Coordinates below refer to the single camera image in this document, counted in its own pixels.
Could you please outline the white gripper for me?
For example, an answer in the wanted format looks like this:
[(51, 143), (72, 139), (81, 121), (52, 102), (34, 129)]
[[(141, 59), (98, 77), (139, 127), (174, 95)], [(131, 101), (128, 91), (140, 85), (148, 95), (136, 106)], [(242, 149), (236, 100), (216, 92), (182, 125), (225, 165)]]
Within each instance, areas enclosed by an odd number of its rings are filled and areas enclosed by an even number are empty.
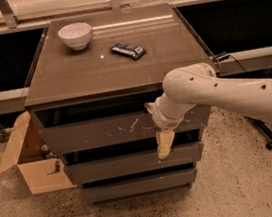
[(146, 111), (150, 113), (155, 125), (161, 129), (161, 131), (156, 134), (158, 158), (166, 159), (170, 154), (174, 140), (175, 132), (173, 130), (179, 126), (181, 119), (167, 118), (161, 112), (157, 103), (145, 103), (144, 106)]

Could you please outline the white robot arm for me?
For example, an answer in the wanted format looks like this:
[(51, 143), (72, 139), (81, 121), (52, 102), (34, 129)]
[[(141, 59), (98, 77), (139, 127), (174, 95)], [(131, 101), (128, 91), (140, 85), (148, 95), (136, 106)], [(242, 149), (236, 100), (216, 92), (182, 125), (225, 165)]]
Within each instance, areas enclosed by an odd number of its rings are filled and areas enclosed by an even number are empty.
[(171, 70), (162, 81), (163, 94), (147, 103), (158, 130), (157, 154), (170, 154), (175, 128), (196, 105), (216, 106), (272, 123), (272, 78), (219, 78), (209, 64), (197, 63)]

